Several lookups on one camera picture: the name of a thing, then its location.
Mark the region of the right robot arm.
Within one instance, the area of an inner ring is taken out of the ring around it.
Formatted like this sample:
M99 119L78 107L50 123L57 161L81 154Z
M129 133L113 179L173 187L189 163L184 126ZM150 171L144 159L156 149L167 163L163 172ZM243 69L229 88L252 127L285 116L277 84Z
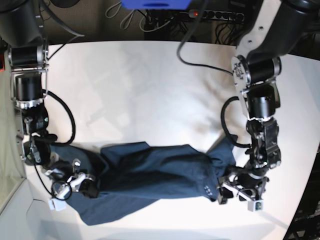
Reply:
M80 170L80 161L51 159L51 146L66 147L47 130L49 115L48 41L43 30L42 0L3 0L0 3L0 36L5 41L10 66L10 98L17 118L17 139L21 159L29 166L41 166L53 181L48 193L52 200L66 201L78 192L88 198L99 194L94 175Z

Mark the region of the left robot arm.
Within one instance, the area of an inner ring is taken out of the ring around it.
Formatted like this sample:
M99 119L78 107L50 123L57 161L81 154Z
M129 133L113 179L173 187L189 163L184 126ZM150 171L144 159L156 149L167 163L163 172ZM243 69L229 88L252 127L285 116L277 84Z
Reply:
M317 15L317 0L259 0L252 22L236 46L231 68L236 96L247 118L251 143L244 145L248 162L229 166L218 179L218 203L223 205L239 195L250 211L263 208L267 172L281 164L279 126L274 117L281 100L276 78L282 72L281 57L299 41Z

